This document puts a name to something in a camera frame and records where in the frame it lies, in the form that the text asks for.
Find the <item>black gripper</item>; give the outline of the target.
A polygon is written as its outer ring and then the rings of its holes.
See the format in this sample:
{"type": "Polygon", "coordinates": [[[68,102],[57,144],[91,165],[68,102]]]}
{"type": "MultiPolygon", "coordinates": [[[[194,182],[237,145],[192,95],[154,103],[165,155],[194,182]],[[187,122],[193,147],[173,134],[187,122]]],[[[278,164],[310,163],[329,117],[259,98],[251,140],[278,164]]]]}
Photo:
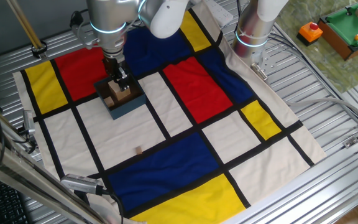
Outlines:
{"type": "Polygon", "coordinates": [[[118,55],[112,58],[103,58],[105,71],[108,74],[108,80],[118,83],[121,91],[125,91],[129,88],[128,76],[123,69],[124,61],[125,56],[123,55],[118,55]]]}

